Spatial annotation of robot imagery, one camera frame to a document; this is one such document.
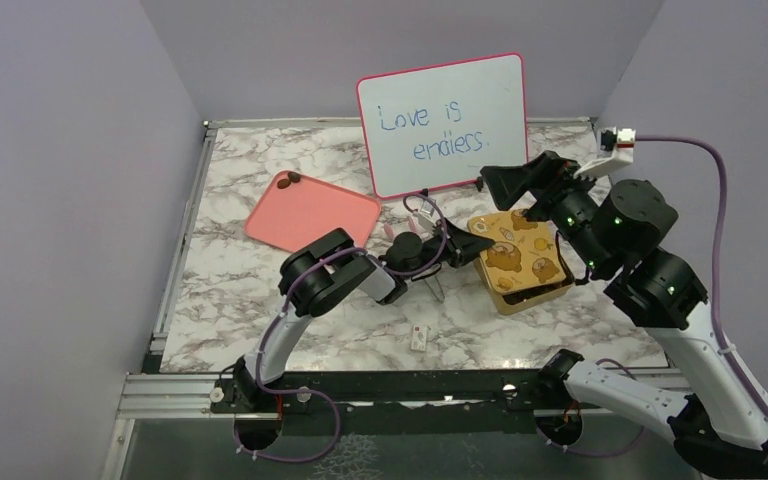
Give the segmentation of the silver tin lid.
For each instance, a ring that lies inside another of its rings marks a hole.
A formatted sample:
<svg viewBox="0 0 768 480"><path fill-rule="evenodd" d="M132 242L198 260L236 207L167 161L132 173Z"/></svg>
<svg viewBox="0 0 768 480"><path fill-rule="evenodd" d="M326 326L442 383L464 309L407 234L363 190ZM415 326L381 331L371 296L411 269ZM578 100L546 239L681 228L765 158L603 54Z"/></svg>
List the silver tin lid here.
<svg viewBox="0 0 768 480"><path fill-rule="evenodd" d="M476 268L490 294L517 304L573 283L557 241L546 222L526 218L524 209L471 218L472 234L489 238Z"/></svg>

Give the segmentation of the pink plastic tray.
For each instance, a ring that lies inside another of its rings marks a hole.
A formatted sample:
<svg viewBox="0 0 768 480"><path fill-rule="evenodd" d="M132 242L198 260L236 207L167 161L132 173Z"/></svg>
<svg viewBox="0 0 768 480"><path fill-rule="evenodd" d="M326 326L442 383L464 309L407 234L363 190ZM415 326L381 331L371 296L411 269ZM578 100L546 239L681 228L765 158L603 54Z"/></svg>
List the pink plastic tray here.
<svg viewBox="0 0 768 480"><path fill-rule="evenodd" d="M381 213L377 199L299 172L299 183L277 189L276 182L290 172L296 171L275 175L246 219L249 238L295 252L341 228L355 245L366 244Z"/></svg>

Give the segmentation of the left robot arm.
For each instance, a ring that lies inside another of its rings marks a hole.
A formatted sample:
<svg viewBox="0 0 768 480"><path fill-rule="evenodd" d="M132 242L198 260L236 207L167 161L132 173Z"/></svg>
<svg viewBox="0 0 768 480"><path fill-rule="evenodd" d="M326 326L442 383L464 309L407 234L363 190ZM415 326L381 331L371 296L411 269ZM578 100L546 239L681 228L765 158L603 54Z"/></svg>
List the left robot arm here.
<svg viewBox="0 0 768 480"><path fill-rule="evenodd" d="M313 319L335 309L359 290L379 305L398 300L411 282L433 276L444 264L461 268L488 251L494 241L445 220L424 239L402 232L382 256L357 247L337 228L291 254L279 269L281 304L256 346L232 369L231 385L250 410L266 408L279 394L276 382Z"/></svg>

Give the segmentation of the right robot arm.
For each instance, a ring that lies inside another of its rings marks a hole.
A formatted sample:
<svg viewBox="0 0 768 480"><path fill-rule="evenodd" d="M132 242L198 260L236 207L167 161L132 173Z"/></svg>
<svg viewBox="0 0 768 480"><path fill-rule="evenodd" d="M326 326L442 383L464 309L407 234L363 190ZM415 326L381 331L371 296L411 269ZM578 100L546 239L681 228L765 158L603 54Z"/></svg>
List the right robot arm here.
<svg viewBox="0 0 768 480"><path fill-rule="evenodd" d="M563 349L539 371L539 398L552 407L591 404L631 420L707 476L768 479L768 395L728 344L694 270L661 247L678 217L663 195L631 179L596 202L580 165L552 151L480 173L500 210L533 195L527 219L554 224L591 278L606 282L606 296L661 345L690 386L687 394L657 388Z"/></svg>

